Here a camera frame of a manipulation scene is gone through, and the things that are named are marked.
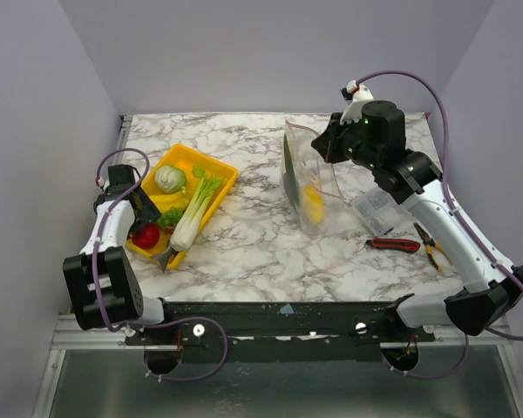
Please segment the clear zip top bag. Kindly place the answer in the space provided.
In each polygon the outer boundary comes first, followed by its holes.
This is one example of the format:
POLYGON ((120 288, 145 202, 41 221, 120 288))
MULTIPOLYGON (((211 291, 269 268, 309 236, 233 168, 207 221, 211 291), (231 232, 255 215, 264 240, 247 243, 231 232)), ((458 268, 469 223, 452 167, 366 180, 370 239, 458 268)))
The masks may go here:
POLYGON ((311 142, 319 136, 314 129, 293 123, 289 120, 284 125, 284 135, 287 135, 289 149, 298 184, 300 204, 296 211, 289 203, 282 186, 282 168, 280 184, 289 207, 300 222, 302 231, 309 236, 317 236, 331 229, 332 223, 342 210, 349 206, 346 198, 339 191, 334 166, 326 163, 323 158, 311 147, 311 142), (320 225, 309 222, 302 206, 302 189, 306 185, 314 186, 323 198, 324 220, 320 225))

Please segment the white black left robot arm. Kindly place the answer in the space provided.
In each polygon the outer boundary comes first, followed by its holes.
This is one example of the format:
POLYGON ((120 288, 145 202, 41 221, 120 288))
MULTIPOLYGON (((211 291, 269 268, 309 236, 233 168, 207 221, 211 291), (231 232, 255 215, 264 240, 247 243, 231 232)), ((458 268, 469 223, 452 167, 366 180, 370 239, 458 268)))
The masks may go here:
POLYGON ((77 323, 84 330, 112 325, 146 324, 146 334, 168 343, 176 324, 163 302, 147 298, 126 256, 126 241, 145 231, 160 210, 142 190, 129 165, 108 168, 109 184, 94 203, 96 222, 78 255, 63 262, 63 274, 77 323))

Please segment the green toy scallion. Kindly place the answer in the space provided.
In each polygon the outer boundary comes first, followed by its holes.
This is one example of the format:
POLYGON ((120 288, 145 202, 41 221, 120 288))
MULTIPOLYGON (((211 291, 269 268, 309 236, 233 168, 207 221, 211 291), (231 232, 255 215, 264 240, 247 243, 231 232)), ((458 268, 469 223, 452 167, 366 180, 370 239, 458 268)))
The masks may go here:
POLYGON ((298 192, 298 184, 295 178, 295 170, 292 161, 292 156, 289 149, 289 142, 287 135, 283 136, 282 144, 282 186, 289 203, 296 211, 300 204, 300 196, 298 192))

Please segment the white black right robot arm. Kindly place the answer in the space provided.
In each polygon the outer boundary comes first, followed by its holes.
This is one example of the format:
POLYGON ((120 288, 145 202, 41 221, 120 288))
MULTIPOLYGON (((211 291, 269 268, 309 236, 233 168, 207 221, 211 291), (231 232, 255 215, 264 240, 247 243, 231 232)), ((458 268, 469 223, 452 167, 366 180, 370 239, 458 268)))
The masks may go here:
POLYGON ((453 325, 476 336, 523 296, 523 265, 494 250, 457 200, 444 190, 440 169, 406 146, 404 113, 391 101, 356 103, 349 122, 335 112, 311 143, 328 163, 351 161, 371 171, 379 188, 412 214, 443 247, 463 287, 460 291, 409 295, 384 318, 384 332, 405 340, 416 327, 453 325))

